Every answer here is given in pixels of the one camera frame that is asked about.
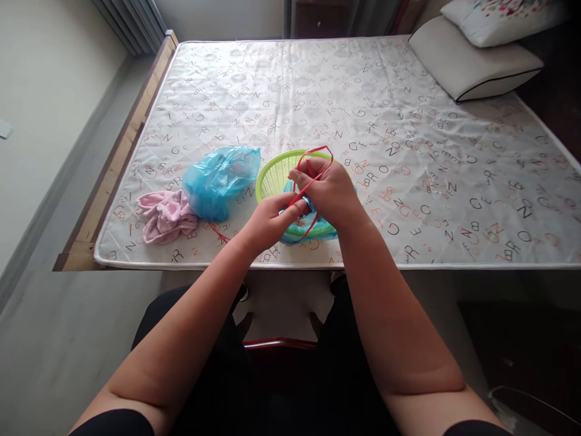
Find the hand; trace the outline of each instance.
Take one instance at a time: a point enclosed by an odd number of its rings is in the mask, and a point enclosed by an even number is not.
[[[289,225],[309,213],[307,202],[300,199],[288,207],[296,193],[282,193],[262,200],[236,236],[256,257],[282,238]]]
[[[329,160],[322,157],[308,159],[310,167],[316,174],[322,173],[329,166]],[[291,170],[289,179],[302,190],[311,182],[307,175],[307,159],[301,162],[298,170]],[[350,226],[369,221],[367,213],[357,198],[353,182],[347,171],[337,161],[333,162],[320,179],[305,191],[321,216],[341,232]]]

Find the green basket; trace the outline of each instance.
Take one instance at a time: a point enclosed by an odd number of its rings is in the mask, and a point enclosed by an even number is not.
[[[284,186],[289,181],[289,173],[291,170],[297,167],[298,161],[304,152],[307,150],[291,150],[285,153],[279,154],[277,157],[270,160],[258,174],[256,179],[256,199],[260,203],[262,200],[273,195],[280,194],[283,191]],[[330,156],[321,153],[320,151],[314,151],[305,156],[305,159],[309,157],[323,157],[325,159],[331,160]],[[309,236],[316,239],[317,236],[326,235],[329,232],[334,231],[335,228],[332,225],[320,228],[318,231],[310,231]],[[299,231],[287,230],[285,233],[293,236],[302,236],[303,233]]]

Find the person's left hand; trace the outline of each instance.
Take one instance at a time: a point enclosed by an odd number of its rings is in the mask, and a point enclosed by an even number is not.
[[[282,193],[265,198],[258,204],[246,225],[236,236],[252,250],[254,256],[275,245],[289,225],[309,213],[309,206],[304,199],[288,207],[296,195],[292,192]]]

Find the wall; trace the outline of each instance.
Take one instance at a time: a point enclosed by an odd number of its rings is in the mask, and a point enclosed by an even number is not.
[[[451,0],[428,0],[428,3],[425,5],[424,10],[420,14],[416,24],[413,26],[413,31],[416,31],[421,27],[423,23],[428,21],[429,19],[434,18],[435,16],[440,15],[440,9],[442,6],[450,3]]]
[[[126,50],[88,0],[0,2],[0,274]]]
[[[278,39],[283,0],[156,0],[180,41]]]

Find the cabinet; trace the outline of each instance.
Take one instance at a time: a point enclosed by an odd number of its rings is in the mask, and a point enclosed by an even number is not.
[[[348,0],[295,0],[294,38],[343,38],[349,21]]]

